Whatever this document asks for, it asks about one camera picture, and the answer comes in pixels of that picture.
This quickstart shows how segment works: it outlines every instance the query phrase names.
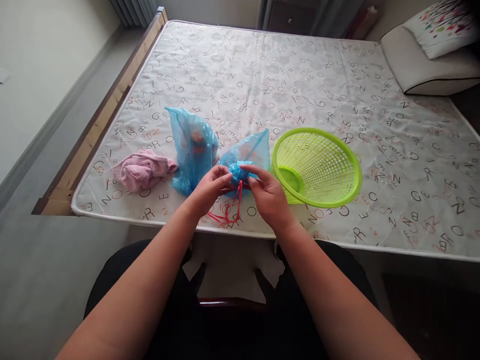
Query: drawstring bag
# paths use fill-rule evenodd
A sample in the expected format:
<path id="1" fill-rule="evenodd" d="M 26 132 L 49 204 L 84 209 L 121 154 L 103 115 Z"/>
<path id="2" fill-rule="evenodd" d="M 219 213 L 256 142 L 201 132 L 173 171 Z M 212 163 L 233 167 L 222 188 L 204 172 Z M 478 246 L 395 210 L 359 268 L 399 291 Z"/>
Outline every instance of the drawstring bag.
<path id="1" fill-rule="evenodd" d="M 212 168 L 219 140 L 214 131 L 197 115 L 183 108 L 166 107 L 170 113 L 178 170 L 171 186 L 188 197 Z"/>
<path id="2" fill-rule="evenodd" d="M 226 196 L 233 199 L 231 205 L 225 207 L 223 216 L 212 214 L 208 215 L 221 224 L 231 224 L 238 221 L 240 217 L 240 204 L 242 202 L 242 193 L 246 195 L 248 190 L 243 190 L 244 183 L 248 183 L 249 176 L 257 178 L 257 175 L 250 174 L 240 168 L 242 164 L 254 164 L 267 171 L 270 170 L 270 146 L 269 146 L 269 130 L 250 135 L 238 144 L 232 146 L 220 158 L 220 165 L 226 166 L 232 173 L 233 179 L 231 184 L 237 187 L 237 190 L 231 191 Z M 233 220 L 229 219 L 229 212 L 232 206 L 237 205 L 237 213 Z"/>

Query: pink cloth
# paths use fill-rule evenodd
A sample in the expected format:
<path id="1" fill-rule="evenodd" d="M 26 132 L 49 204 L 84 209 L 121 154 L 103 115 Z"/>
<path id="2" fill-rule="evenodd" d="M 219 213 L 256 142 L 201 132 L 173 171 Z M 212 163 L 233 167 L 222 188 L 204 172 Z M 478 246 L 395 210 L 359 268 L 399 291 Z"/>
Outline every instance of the pink cloth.
<path id="1" fill-rule="evenodd" d="M 120 161 L 112 168 L 113 177 L 128 191 L 139 193 L 152 188 L 168 173 L 174 173 L 179 165 L 165 156 L 156 155 L 153 150 L 140 150 Z"/>

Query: green plastic basket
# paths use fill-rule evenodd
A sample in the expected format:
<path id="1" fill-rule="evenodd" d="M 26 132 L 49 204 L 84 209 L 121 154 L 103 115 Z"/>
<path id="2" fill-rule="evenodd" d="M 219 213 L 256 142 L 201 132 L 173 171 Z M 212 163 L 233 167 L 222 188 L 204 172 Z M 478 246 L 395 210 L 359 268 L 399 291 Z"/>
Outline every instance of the green plastic basket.
<path id="1" fill-rule="evenodd" d="M 362 169 L 353 151 L 338 137 L 312 127 L 280 136 L 270 172 L 283 185 L 289 204 L 338 208 L 362 187 Z"/>

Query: radiator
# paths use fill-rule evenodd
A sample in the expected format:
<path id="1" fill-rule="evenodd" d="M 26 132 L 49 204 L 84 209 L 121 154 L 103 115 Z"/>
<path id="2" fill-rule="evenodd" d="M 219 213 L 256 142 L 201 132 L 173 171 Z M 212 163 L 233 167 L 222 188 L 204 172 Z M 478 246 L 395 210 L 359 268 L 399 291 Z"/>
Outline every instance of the radiator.
<path id="1" fill-rule="evenodd" d="M 157 13 L 159 0 L 110 0 L 126 27 L 147 28 Z"/>

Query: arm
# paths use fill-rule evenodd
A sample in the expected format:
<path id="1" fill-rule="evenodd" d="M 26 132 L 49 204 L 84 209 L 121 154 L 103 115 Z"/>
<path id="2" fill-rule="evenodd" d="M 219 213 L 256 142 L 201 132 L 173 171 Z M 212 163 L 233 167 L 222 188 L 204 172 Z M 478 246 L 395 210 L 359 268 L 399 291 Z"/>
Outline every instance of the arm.
<path id="1" fill-rule="evenodd" d="M 200 217 L 231 191 L 215 166 L 64 345 L 58 359 L 141 359 L 158 326 Z"/>
<path id="2" fill-rule="evenodd" d="M 332 359 L 418 360 L 403 337 L 292 216 L 280 182 L 257 166 L 240 167 L 260 179 L 248 179 L 258 211 L 275 232 Z"/>

